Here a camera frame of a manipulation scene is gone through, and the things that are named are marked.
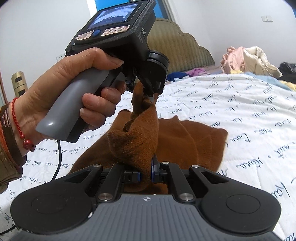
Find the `bed sheet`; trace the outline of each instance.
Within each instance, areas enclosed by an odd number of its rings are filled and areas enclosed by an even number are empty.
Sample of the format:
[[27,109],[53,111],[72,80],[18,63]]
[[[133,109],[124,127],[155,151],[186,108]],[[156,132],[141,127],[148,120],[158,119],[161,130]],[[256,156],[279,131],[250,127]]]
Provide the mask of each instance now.
[[[99,139],[122,109],[132,110],[126,92],[113,117],[96,131],[84,133],[77,143],[61,142],[66,175],[75,160]],[[296,236],[296,94],[244,74],[192,77],[165,86],[156,103],[159,118],[198,121],[228,131],[218,172],[271,193],[282,213],[275,233],[292,241]],[[44,140],[28,154],[23,177],[0,195],[0,232],[13,220],[9,206],[22,191],[51,180],[58,164],[57,143]],[[7,241],[17,231],[0,237]]]

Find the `blue panel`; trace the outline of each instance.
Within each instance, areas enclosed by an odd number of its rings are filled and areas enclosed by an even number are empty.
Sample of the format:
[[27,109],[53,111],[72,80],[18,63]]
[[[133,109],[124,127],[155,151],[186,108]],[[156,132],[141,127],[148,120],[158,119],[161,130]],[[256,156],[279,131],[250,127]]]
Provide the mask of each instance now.
[[[96,10],[99,11],[103,8],[115,6],[115,5],[126,3],[129,1],[128,0],[95,0],[95,2],[96,2]],[[156,0],[154,13],[157,18],[163,18],[163,14],[161,13],[158,0]]]

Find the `hand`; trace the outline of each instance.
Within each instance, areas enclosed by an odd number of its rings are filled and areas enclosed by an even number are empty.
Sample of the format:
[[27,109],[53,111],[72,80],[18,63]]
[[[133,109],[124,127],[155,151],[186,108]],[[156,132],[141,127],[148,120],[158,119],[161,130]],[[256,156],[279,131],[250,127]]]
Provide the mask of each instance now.
[[[122,64],[122,60],[111,57],[98,48],[65,57],[56,63],[15,101],[15,115],[26,139],[37,145],[46,138],[35,130],[37,124],[45,117],[69,82],[80,72],[90,67],[100,70],[116,69]],[[122,81],[118,83],[116,89],[104,88],[101,97],[90,93],[82,97],[84,108],[80,110],[80,116],[89,124],[90,130],[101,127],[106,117],[114,114],[116,104],[120,102],[121,94],[125,90],[126,84]],[[22,140],[12,119],[11,105],[9,116],[20,151],[25,155],[28,151],[22,147]]]

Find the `sweater sleeve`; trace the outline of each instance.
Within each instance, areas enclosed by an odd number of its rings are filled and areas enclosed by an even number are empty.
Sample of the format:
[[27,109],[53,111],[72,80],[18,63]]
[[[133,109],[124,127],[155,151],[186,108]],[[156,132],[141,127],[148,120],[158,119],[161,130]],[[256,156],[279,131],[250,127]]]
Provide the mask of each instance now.
[[27,157],[22,157],[9,121],[9,104],[0,110],[0,194],[6,191],[8,183],[22,176],[22,166]]

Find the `red bracelet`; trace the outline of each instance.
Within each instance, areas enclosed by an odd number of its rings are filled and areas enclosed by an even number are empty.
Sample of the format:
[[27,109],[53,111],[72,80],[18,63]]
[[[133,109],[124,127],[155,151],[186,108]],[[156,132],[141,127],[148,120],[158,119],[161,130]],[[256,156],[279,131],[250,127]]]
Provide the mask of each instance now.
[[25,150],[30,150],[30,151],[35,151],[35,146],[33,145],[33,142],[31,142],[30,140],[27,140],[25,135],[22,133],[22,131],[20,130],[20,126],[17,122],[17,118],[15,116],[15,101],[16,101],[17,97],[13,99],[13,101],[11,102],[11,112],[12,112],[12,117],[13,117],[13,121],[15,122],[15,125],[19,131],[20,134],[20,138],[21,140],[23,140],[23,148]]

